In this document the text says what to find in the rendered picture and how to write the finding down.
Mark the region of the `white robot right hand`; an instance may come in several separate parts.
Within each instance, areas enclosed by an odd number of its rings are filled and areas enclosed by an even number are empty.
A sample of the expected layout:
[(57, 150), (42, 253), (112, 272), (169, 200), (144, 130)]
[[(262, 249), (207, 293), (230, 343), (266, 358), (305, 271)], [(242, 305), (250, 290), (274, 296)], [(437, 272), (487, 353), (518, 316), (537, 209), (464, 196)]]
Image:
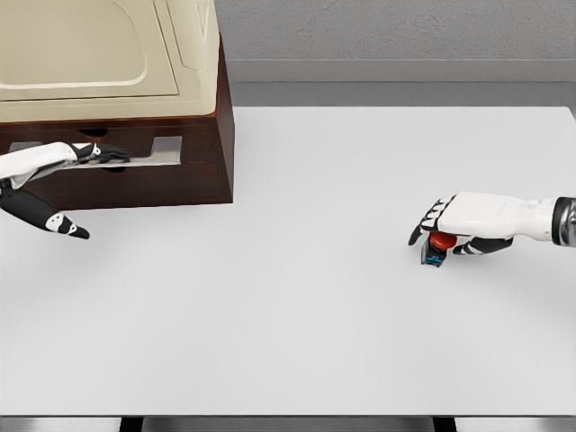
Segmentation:
[(489, 193), (457, 193), (437, 200), (409, 237), (414, 245), (423, 234), (444, 232), (467, 237), (455, 255), (486, 255), (508, 248), (519, 233), (528, 202)]

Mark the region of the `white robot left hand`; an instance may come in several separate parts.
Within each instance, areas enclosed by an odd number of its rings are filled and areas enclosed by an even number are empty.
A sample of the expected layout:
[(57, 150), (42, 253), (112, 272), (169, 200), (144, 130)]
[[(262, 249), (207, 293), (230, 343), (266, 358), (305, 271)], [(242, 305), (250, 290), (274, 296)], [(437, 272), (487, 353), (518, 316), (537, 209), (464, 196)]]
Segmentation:
[(130, 158), (127, 149), (113, 145), (62, 141), (0, 155), (0, 209), (40, 230), (89, 239), (86, 229), (23, 187), (65, 167)]

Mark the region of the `silver drawer handle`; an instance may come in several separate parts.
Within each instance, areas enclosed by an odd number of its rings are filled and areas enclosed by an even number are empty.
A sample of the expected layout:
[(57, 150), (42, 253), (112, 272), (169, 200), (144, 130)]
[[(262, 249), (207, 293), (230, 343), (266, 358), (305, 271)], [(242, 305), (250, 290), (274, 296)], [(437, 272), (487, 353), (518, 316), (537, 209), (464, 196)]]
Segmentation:
[[(120, 159), (111, 159), (107, 163), (92, 160), (84, 164), (75, 164), (65, 166), (65, 169), (79, 168), (125, 168), (125, 167), (159, 167), (175, 166), (181, 164), (181, 147), (182, 136), (172, 137), (155, 137), (152, 141), (150, 154), (146, 157), (135, 157), (132, 150), (132, 156), (128, 161)], [(36, 157), (41, 152), (38, 148), (44, 146), (41, 141), (21, 141), (13, 142), (8, 149), (8, 153), (0, 156), (0, 171), (5, 169), (5, 164), (21, 164), (25, 157)]]

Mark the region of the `plain brown wooden drawer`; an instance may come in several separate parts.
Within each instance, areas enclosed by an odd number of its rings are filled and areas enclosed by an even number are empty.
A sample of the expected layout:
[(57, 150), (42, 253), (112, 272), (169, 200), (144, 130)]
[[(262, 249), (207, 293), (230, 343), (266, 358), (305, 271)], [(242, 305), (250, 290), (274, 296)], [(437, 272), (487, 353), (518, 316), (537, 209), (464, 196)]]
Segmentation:
[(60, 210), (230, 203), (229, 185), (214, 163), (60, 170), (29, 182), (25, 190)]

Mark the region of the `red button black switch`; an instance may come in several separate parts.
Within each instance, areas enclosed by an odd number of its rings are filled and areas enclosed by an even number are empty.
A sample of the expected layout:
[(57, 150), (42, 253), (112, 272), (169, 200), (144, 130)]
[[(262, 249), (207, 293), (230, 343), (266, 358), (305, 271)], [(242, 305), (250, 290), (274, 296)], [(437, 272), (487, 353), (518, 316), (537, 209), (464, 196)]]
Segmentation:
[(432, 231), (421, 249), (421, 264), (440, 267), (447, 257), (447, 251), (457, 243), (457, 236), (441, 231)]

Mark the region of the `brown drawer with silver handle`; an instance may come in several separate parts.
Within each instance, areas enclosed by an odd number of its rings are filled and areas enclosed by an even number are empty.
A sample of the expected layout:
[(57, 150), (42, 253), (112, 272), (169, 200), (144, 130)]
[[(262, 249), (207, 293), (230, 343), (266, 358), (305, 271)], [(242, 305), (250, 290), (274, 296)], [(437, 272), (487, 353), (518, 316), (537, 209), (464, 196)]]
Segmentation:
[[(209, 129), (204, 126), (157, 127), (157, 128), (108, 128), (99, 138), (103, 144), (128, 149), (134, 157), (150, 154), (153, 139), (156, 137), (181, 136), (181, 161), (185, 163), (212, 162), (215, 159)], [(0, 154), (9, 152), (13, 142), (39, 141), (51, 143), (87, 142), (90, 138), (79, 130), (25, 130), (0, 133)]]

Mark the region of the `brown cabinet with cream top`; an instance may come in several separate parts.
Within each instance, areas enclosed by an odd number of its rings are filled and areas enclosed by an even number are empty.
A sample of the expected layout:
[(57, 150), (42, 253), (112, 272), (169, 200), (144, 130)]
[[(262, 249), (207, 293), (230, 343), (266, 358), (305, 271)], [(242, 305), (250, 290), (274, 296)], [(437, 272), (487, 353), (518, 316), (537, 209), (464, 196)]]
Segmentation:
[(233, 199), (214, 0), (0, 0), (0, 133), (204, 126)]

